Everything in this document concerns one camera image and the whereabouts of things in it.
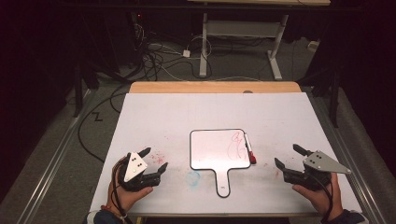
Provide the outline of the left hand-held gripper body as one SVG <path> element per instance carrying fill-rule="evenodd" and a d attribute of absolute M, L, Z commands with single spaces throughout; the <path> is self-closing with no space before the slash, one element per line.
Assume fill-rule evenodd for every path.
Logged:
<path fill-rule="evenodd" d="M 157 172 L 145 175 L 147 168 L 148 165 L 138 153 L 128 153 L 121 163 L 119 184 L 127 191 L 139 191 L 146 187 L 158 186 L 161 181 L 157 179 Z"/>

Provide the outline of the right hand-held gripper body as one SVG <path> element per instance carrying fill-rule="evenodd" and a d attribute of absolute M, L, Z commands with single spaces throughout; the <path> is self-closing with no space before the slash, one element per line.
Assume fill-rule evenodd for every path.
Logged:
<path fill-rule="evenodd" d="M 293 185 L 301 185 L 313 191 L 324 189 L 331 183 L 332 173 L 347 174 L 351 170 L 321 151 L 298 150 L 305 156 L 302 172 L 288 169 L 282 165 L 284 181 Z"/>

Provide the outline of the red whiteboard marker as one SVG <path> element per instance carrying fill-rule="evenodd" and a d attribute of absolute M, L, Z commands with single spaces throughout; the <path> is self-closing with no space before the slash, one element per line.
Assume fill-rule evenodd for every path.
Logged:
<path fill-rule="evenodd" d="M 256 158 L 254 156 L 253 151 L 252 151 L 252 147 L 251 147 L 250 141 L 248 139 L 248 134 L 247 133 L 244 133 L 244 139 L 245 139 L 245 144 L 246 144 L 246 148 L 247 148 L 250 164 L 256 164 L 257 160 L 256 160 Z"/>

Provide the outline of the white paddle whiteboard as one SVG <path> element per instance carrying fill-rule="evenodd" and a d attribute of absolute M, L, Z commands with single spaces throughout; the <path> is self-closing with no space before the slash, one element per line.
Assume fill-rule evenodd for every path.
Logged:
<path fill-rule="evenodd" d="M 231 193 L 229 172 L 250 166 L 245 132 L 242 129 L 194 130 L 190 133 L 190 166 L 215 173 L 217 194 Z"/>

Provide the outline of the person's right hand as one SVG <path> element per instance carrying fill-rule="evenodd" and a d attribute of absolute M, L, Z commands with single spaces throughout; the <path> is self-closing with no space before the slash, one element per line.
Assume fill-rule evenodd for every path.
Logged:
<path fill-rule="evenodd" d="M 293 185 L 292 189 L 304 196 L 322 217 L 332 220 L 344 211 L 341 190 L 338 184 L 338 176 L 332 173 L 332 182 L 326 190 L 312 191 L 300 185 Z"/>

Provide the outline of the person's left hand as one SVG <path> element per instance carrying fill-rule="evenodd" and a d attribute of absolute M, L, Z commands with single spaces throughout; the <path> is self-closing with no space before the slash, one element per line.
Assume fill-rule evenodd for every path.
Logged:
<path fill-rule="evenodd" d="M 119 215 L 121 215 L 121 209 L 125 212 L 130 211 L 137 201 L 143 199 L 153 191 L 153 187 L 146 187 L 137 192 L 127 191 L 121 187 L 118 183 L 119 164 L 121 161 L 122 159 L 112 168 L 106 202 L 106 206 Z"/>

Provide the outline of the large white table sheet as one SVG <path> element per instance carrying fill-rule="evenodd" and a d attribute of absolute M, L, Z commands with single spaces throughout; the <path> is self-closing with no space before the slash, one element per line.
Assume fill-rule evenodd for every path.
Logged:
<path fill-rule="evenodd" d="M 190 134 L 195 130 L 239 130 L 221 145 L 239 156 L 248 139 L 257 159 L 229 173 L 230 195 L 217 194 L 214 172 L 193 170 Z M 276 168 L 302 170 L 303 156 L 293 150 L 334 154 L 307 95 L 299 93 L 132 93 L 123 102 L 92 209 L 106 202 L 113 165 L 124 155 L 151 149 L 148 170 L 167 170 L 161 184 L 132 209 L 143 216 L 297 217 L 315 213 Z"/>

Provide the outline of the black metal stand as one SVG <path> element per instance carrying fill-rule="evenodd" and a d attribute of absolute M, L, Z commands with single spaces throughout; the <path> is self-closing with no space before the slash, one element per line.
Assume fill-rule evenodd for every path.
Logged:
<path fill-rule="evenodd" d="M 334 128 L 338 127 L 337 122 L 337 108 L 338 108 L 338 95 L 340 86 L 339 69 L 335 66 L 325 67 L 324 69 L 316 72 L 312 78 L 314 79 L 313 94 L 316 97 L 323 97 L 326 94 L 330 97 L 329 102 L 329 118 Z"/>
<path fill-rule="evenodd" d="M 85 82 L 89 90 L 97 90 L 99 87 L 99 81 L 94 68 L 95 64 L 92 61 L 81 61 L 75 66 L 75 118 L 79 115 L 83 107 L 82 82 Z"/>

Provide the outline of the wooden table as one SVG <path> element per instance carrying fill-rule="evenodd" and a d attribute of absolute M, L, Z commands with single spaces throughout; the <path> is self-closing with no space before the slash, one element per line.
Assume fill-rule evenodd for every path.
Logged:
<path fill-rule="evenodd" d="M 302 92 L 302 91 L 300 90 L 298 85 L 293 82 L 159 82 L 159 83 L 137 82 L 131 87 L 131 89 L 127 93 L 127 95 L 132 94 L 132 93 L 159 93 L 159 94 L 177 93 L 177 94 L 181 94 L 181 93 L 299 93 L 299 92 Z M 127 154 L 124 155 L 123 157 L 121 157 L 120 159 L 122 159 L 122 161 L 123 161 L 127 157 Z M 154 172 L 150 172 L 148 170 L 148 168 L 144 172 L 145 175 L 156 173 L 158 170 L 157 169 Z M 337 174 L 337 176 L 338 176 L 338 184 L 339 184 L 339 187 L 341 190 L 341 200 L 342 200 L 343 196 L 350 194 L 351 188 L 350 188 L 349 184 L 347 183 L 347 174 Z M 121 216 L 125 215 L 125 214 L 135 215 L 133 213 L 132 209 L 133 209 L 133 207 L 128 212 L 125 212 L 123 209 L 121 209 L 120 210 Z M 315 210 L 314 214 L 318 214 L 318 211 L 315 208 L 314 208 L 314 210 Z M 166 215 L 166 216 L 153 216 L 153 217 L 256 217 L 256 216 L 215 216 L 215 215 L 169 216 L 169 215 Z"/>

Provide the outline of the metal floor rail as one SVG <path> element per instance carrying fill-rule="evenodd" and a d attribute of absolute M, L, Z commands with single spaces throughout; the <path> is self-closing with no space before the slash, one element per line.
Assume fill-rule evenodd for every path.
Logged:
<path fill-rule="evenodd" d="M 28 203 L 25 205 L 17 224 L 31 224 L 35 214 L 42 203 L 43 199 L 45 198 L 47 191 L 50 188 L 50 185 L 56 176 L 60 165 L 64 159 L 64 155 L 68 149 L 69 143 L 73 134 L 76 132 L 78 125 L 82 121 L 82 115 L 86 112 L 89 104 L 92 102 L 92 99 L 96 91 L 86 90 L 83 98 L 82 103 L 83 106 L 80 109 L 79 113 L 72 118 L 70 125 L 68 126 L 66 132 L 63 135 L 59 145 L 56 147 L 56 150 L 49 161 L 49 164 L 40 177 L 38 183 L 35 186 L 35 190 L 30 197 Z"/>
<path fill-rule="evenodd" d="M 372 224 L 391 224 L 385 199 L 393 187 L 391 173 L 375 150 L 349 102 L 341 96 L 336 112 L 335 127 L 329 118 L 328 100 L 308 94 L 335 156 L 349 167 L 353 174 L 347 180 L 357 201 Z"/>

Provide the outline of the white desk frame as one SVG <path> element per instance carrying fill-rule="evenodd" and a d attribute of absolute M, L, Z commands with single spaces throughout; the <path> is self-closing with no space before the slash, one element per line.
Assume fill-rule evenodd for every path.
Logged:
<path fill-rule="evenodd" d="M 213 7 L 215 4 L 225 4 L 226 6 L 247 5 L 248 7 L 327 7 L 330 0 L 189 0 L 198 3 L 199 7 Z M 199 77 L 208 77 L 209 62 L 208 57 L 212 50 L 208 38 L 210 36 L 236 36 L 236 37 L 270 37 L 275 40 L 273 48 L 266 51 L 267 61 L 270 64 L 275 80 L 281 80 L 282 76 L 276 61 L 276 54 L 287 26 L 289 15 L 282 14 L 279 21 L 242 21 L 209 19 L 208 14 L 203 14 L 202 48 L 200 53 Z"/>

